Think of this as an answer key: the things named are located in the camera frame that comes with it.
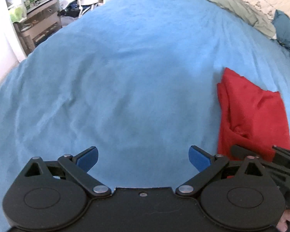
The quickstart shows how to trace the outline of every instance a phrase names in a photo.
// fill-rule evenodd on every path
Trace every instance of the human hand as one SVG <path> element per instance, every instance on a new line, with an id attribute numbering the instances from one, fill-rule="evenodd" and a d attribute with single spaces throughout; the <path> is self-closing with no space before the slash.
<path id="1" fill-rule="evenodd" d="M 290 209 L 286 209 L 285 212 L 282 214 L 279 223 L 277 224 L 276 228 L 280 232 L 286 232 L 288 229 L 287 221 L 290 222 Z"/>

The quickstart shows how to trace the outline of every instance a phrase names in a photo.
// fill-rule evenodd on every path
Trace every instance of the bed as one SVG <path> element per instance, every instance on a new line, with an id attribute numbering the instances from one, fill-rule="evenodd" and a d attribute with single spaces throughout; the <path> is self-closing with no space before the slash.
<path id="1" fill-rule="evenodd" d="M 225 67 L 278 90 L 290 129 L 290 54 L 206 0 L 112 0 L 55 33 L 0 86 L 0 231 L 33 156 L 96 146 L 89 174 L 111 189 L 191 178 L 189 147 L 217 151 Z"/>

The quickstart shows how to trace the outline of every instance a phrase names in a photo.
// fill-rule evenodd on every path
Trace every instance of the pillow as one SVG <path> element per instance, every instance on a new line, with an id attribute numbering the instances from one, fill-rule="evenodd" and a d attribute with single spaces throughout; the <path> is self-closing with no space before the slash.
<path id="1" fill-rule="evenodd" d="M 268 39 L 276 39 L 276 30 L 270 20 L 253 6 L 242 0 L 208 0 L 223 9 L 231 11 L 247 24 L 263 33 Z"/>
<path id="2" fill-rule="evenodd" d="M 276 10 L 272 24 L 276 28 L 279 43 L 290 50 L 290 18 L 284 12 Z"/>

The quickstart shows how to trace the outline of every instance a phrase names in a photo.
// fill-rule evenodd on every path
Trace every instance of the screw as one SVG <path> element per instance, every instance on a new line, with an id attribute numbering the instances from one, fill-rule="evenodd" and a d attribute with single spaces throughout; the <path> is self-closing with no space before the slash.
<path id="1" fill-rule="evenodd" d="M 188 194 L 193 191 L 193 187 L 189 185 L 182 185 L 178 188 L 181 193 Z"/>
<path id="2" fill-rule="evenodd" d="M 103 194 L 108 191 L 108 187 L 104 185 L 98 185 L 93 188 L 93 191 L 97 194 Z"/>

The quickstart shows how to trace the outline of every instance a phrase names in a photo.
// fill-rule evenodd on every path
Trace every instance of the red cloth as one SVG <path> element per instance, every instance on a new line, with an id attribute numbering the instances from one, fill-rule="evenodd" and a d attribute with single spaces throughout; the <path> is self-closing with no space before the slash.
<path id="1" fill-rule="evenodd" d="M 217 85 L 221 106 L 218 153 L 231 156 L 239 145 L 272 161 L 273 145 L 290 150 L 290 134 L 279 92 L 262 90 L 245 77 L 226 68 Z"/>

